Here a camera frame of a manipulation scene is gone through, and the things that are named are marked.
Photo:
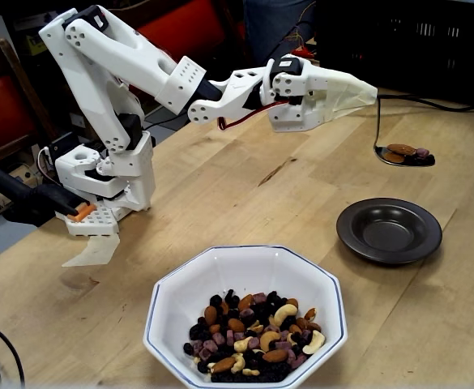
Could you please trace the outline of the tape-wrapped moving gripper finger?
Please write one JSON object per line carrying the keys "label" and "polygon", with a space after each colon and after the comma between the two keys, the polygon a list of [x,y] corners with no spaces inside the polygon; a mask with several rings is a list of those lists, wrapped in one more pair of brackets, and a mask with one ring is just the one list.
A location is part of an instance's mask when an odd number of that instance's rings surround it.
{"label": "tape-wrapped moving gripper finger", "polygon": [[305,63],[300,75],[289,75],[286,72],[273,77],[272,89],[281,96],[304,96],[309,92],[325,91],[351,92],[352,96],[377,98],[376,87],[342,71],[321,68]]}

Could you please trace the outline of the tape-wrapped fixed gripper finger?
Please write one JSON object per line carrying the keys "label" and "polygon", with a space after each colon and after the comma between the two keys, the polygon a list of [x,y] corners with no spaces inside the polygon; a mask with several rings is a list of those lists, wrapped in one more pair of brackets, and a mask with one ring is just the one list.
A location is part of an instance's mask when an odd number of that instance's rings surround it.
{"label": "tape-wrapped fixed gripper finger", "polygon": [[324,122],[331,122],[364,107],[373,105],[377,100],[377,91],[372,92],[337,92],[327,95],[324,108]]}

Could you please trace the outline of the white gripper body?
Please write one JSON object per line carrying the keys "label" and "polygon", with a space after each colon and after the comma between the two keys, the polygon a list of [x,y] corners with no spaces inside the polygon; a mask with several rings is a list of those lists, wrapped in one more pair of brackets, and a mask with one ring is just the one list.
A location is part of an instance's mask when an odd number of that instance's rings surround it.
{"label": "white gripper body", "polygon": [[305,63],[310,62],[296,56],[283,56],[276,60],[270,59],[265,66],[260,99],[261,103],[268,107],[267,113],[276,132],[307,131],[321,123],[317,118],[317,91],[304,96],[281,96],[272,89],[274,76],[282,72],[300,75]]}

